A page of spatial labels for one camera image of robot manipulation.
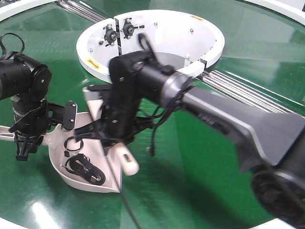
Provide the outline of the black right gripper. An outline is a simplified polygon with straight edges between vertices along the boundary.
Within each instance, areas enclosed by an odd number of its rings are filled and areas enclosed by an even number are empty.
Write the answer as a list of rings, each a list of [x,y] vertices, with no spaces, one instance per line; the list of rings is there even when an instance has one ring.
[[[74,129],[76,141],[88,138],[100,140],[104,146],[118,142],[129,144],[136,134],[153,127],[151,117],[136,115],[141,98],[132,87],[99,84],[84,87],[83,93],[87,102],[102,100],[102,106],[98,108],[101,114],[95,121]]]

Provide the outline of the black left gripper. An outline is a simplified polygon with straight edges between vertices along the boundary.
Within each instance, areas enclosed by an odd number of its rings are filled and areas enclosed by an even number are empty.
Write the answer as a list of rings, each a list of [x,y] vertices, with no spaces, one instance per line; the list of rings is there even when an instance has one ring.
[[[46,98],[38,102],[26,102],[12,97],[14,124],[9,131],[14,133],[17,146],[16,160],[27,161],[30,153],[36,153],[47,130],[62,122],[65,106],[49,103]]]

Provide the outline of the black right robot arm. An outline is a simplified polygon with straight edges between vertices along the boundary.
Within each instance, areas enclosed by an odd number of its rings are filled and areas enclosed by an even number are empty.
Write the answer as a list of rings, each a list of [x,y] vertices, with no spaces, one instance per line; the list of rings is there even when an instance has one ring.
[[[193,85],[192,78],[161,64],[144,33],[141,51],[109,62],[112,84],[99,85],[100,119],[74,132],[77,140],[129,143],[146,128],[157,129],[183,109],[235,143],[239,167],[251,171],[261,205],[291,226],[305,226],[305,119],[269,113]]]

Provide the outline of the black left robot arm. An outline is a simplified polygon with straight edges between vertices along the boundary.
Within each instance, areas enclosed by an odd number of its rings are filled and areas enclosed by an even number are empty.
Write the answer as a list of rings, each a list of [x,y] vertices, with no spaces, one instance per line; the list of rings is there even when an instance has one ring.
[[[25,55],[24,48],[8,52],[3,43],[0,47],[0,98],[12,100],[14,124],[9,132],[14,134],[16,159],[27,161],[47,130],[62,123],[65,107],[46,99],[52,78],[47,65]]]

